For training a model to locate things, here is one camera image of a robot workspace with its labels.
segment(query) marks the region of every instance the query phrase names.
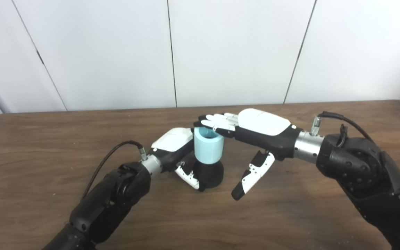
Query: robotic arm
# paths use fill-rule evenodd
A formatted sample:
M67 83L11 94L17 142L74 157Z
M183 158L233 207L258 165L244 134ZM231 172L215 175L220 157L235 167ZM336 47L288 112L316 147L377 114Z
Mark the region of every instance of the robotic arm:
M97 244L111 236L132 206L149 192L151 179L160 173L176 171L191 186L200 188L193 174L181 169L184 164L181 160L194 149L190 128L171 129L152 144L148 154L140 144L134 143L142 160L122 164L107 174L83 196L73 209L69 223L43 250L95 250Z
M340 134L319 135L325 117L346 121L364 138L349 138L344 125ZM274 114L245 109L238 115L201 116L194 125L265 149L265 153L259 151L255 155L232 191L235 200L260 180L275 159L299 158L315 164L324 176L335 179L362 217L381 231L394 250L400 250L400 170L353 121L323 112L315 118L311 132L307 132Z

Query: cable connector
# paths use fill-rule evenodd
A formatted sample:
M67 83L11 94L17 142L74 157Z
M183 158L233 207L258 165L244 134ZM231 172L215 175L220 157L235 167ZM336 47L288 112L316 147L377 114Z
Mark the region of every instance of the cable connector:
M319 133L321 122L322 122L322 117L320 117L320 116L314 117L314 121L312 123L311 132L310 132L310 134L312 136L317 136L317 134Z
M146 155L146 150L144 150L144 147L139 148L138 152L140 152L141 160L147 160L148 159L148 156Z

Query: brown wood grain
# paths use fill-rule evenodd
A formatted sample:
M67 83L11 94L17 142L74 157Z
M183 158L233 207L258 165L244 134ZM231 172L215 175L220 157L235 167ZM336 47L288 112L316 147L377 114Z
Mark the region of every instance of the brown wood grain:
M48 112L0 115L0 250L41 249L64 226L94 169L121 141L146 148L173 127L191 127L202 114L255 107L309 130L323 110L360 124L400 166L400 101L265 106ZM320 134L337 133L324 120ZM353 128L351 136L358 135ZM275 162L240 201L231 190L257 148L225 141L224 180L198 193L174 173L152 180L151 191L100 250L121 249L389 249L353 208L335 181L298 159ZM98 182L121 163L138 160L118 150Z

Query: blue cylinder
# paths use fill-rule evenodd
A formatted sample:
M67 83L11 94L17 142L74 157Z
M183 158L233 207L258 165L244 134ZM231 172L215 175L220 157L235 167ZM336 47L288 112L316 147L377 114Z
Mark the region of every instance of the blue cylinder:
M217 163L222 158L224 137L205 127L194 128L194 155L204 164Z

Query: black cylindrical base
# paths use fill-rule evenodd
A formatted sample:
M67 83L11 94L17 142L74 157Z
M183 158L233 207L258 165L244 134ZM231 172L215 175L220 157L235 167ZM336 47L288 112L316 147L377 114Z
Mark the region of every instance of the black cylindrical base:
M224 168L221 161L214 164L204 164L195 160L192 171L194 172L194 177L205 188L214 188L222 183Z

